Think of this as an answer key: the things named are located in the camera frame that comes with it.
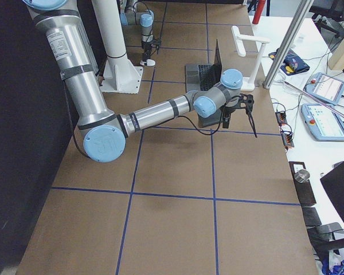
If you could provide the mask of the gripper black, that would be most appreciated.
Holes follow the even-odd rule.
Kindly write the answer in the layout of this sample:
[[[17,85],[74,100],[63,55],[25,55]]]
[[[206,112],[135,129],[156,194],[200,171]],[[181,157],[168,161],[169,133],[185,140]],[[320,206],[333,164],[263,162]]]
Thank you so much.
[[[147,60],[150,58],[150,53],[152,52],[152,49],[154,47],[154,40],[151,41],[142,41],[142,61],[147,62]]]
[[[239,99],[232,99],[226,103],[222,108],[222,127],[229,128],[230,114],[239,108]]]

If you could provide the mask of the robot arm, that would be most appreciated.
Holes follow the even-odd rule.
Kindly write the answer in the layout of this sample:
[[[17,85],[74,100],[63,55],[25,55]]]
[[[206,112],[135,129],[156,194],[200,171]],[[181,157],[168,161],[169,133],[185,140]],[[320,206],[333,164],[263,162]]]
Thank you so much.
[[[120,13],[120,21],[124,26],[139,25],[141,35],[141,46],[143,49],[141,66],[154,66],[155,61],[151,59],[152,49],[158,48],[158,40],[154,39],[153,24],[154,13],[142,1],[126,1],[124,12]]]
[[[82,40],[76,1],[27,1],[26,5],[52,49],[61,79],[79,114],[77,126],[84,138],[83,147],[92,160],[111,162],[123,153],[130,134],[190,111],[207,118],[240,95],[243,76],[236,69],[227,69],[208,91],[190,91],[127,115],[117,115],[105,103]]]

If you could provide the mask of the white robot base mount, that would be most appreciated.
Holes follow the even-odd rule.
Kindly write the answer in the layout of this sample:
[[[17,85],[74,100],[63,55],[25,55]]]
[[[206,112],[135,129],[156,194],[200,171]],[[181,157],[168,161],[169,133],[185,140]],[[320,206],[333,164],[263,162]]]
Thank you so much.
[[[117,2],[92,1],[92,6],[107,55],[101,91],[137,94],[143,68],[128,59]]]

